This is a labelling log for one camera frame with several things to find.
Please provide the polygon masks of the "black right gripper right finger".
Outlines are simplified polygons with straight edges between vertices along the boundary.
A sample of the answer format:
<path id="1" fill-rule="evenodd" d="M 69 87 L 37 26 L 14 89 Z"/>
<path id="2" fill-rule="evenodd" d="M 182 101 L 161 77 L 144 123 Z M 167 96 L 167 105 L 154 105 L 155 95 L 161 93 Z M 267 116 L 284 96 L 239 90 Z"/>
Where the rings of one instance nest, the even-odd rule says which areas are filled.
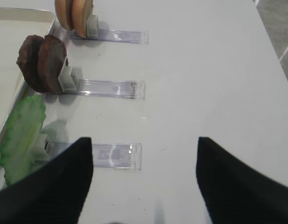
<path id="1" fill-rule="evenodd" d="M 199 137 L 196 178 L 214 224 L 288 224 L 288 187 Z"/>

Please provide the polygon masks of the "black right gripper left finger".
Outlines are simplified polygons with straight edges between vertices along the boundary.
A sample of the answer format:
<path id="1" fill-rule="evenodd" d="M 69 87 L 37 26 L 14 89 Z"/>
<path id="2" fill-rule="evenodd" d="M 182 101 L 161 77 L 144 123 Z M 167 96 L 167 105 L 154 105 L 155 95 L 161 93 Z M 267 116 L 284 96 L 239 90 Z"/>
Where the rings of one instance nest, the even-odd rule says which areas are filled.
<path id="1" fill-rule="evenodd" d="M 0 191 L 0 224 L 78 223 L 92 177 L 92 142 L 82 137 L 39 170 Z"/>

